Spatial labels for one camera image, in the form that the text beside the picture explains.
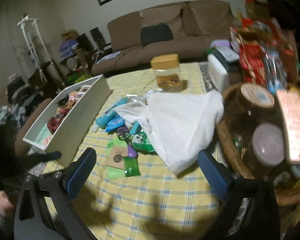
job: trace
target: white towel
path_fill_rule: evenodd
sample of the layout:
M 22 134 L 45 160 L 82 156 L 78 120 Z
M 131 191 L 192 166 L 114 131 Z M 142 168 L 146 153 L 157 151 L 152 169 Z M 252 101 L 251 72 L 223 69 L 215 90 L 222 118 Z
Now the white towel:
M 132 102 L 114 111 L 130 123 L 138 121 L 157 154 L 178 175 L 211 142 L 223 115 L 222 96 L 215 90 L 202 95 L 154 93 L 147 103 Z

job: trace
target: black speaker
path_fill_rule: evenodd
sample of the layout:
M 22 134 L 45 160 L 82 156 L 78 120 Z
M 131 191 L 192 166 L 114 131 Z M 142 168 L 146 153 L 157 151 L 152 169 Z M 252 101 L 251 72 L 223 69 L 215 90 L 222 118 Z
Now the black speaker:
M 77 38 L 77 42 L 79 43 L 79 47 L 81 49 L 84 49 L 85 51 L 89 51 L 89 52 L 93 52 L 93 45 L 91 43 L 91 41 L 88 39 L 87 35 L 81 34 L 78 38 Z
M 96 44 L 98 45 L 98 47 L 100 49 L 103 49 L 106 46 L 106 41 L 103 38 L 101 32 L 99 31 L 98 27 L 92 29 L 90 31 L 91 36 L 93 38 L 93 40 L 96 42 Z

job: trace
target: glass jar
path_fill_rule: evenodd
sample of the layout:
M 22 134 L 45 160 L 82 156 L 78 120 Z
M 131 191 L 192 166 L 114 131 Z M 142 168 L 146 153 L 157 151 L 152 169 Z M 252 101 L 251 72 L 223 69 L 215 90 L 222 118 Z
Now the glass jar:
M 282 171 L 274 169 L 274 167 L 279 166 L 284 157 L 281 129 L 276 125 L 263 123 L 254 131 L 251 143 L 245 151 L 242 161 L 256 178 L 263 175 L 275 178 Z
M 267 89 L 252 83 L 240 86 L 228 104 L 226 116 L 232 137 L 241 137 L 244 148 L 249 146 L 258 125 L 280 124 L 277 99 Z
M 180 63 L 177 54 L 157 56 L 150 63 L 159 88 L 166 92 L 180 90 L 182 80 L 180 79 Z

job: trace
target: blue packet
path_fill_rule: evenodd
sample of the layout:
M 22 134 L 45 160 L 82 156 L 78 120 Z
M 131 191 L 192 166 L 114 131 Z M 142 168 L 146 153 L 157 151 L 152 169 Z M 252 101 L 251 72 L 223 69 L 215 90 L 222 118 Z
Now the blue packet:
M 111 132 L 120 126 L 124 125 L 124 119 L 118 114 L 107 124 L 106 132 Z

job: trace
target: green packet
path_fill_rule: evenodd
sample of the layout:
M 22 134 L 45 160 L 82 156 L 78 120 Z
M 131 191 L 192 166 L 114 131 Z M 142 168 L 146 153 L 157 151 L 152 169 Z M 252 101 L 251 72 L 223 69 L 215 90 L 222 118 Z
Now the green packet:
M 124 174 L 126 177 L 132 176 L 140 176 L 141 173 L 139 171 L 138 159 L 137 158 L 130 158 L 130 157 L 123 157 L 124 161 Z
M 152 147 L 148 136 L 145 132 L 140 132 L 139 134 L 136 134 L 132 140 L 132 146 L 140 151 L 146 151 L 146 152 L 155 152 L 154 148 Z
M 105 154 L 108 156 L 111 152 L 111 148 L 113 146 L 127 146 L 127 143 L 125 141 L 121 141 L 119 139 L 112 139 L 109 144 L 108 144 L 108 148 L 105 151 Z M 124 170 L 118 169 L 118 168 L 114 168 L 114 167 L 110 167 L 110 166 L 106 166 L 106 170 L 107 175 L 106 178 L 107 179 L 118 179 L 118 178 L 124 178 L 125 174 L 124 174 Z

